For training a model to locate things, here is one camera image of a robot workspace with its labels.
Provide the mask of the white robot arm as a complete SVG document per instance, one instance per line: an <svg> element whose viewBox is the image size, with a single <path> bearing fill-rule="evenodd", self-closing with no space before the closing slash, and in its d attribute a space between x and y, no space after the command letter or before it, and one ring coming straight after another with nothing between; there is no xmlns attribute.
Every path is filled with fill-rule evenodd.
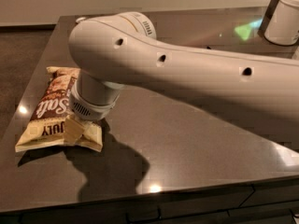
<svg viewBox="0 0 299 224"><path fill-rule="evenodd" d="M163 43L138 12L84 20L72 30L68 47L80 69L70 96L80 119L103 119L122 87L133 85L298 147L296 60Z"/></svg>

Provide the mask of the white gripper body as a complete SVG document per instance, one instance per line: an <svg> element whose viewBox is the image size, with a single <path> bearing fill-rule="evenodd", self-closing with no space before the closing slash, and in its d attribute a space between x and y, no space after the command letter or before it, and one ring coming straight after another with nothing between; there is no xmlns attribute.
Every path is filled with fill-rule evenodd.
<svg viewBox="0 0 299 224"><path fill-rule="evenodd" d="M94 105L84 100L76 89L70 94L69 104L71 111L80 119L96 121L107 116L110 110L115 106L119 94L112 96L112 101L107 105Z"/></svg>

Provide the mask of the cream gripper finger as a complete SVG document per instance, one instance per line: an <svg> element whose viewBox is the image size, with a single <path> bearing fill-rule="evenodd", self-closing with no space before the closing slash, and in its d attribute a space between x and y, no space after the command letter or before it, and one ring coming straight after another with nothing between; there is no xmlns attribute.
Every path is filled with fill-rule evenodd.
<svg viewBox="0 0 299 224"><path fill-rule="evenodd" d="M89 122L86 124L83 136L95 143L102 142L102 129L97 124Z"/></svg>
<svg viewBox="0 0 299 224"><path fill-rule="evenodd" d="M66 143L75 144L83 135L84 122L75 115L68 115L64 122L64 140Z"/></svg>

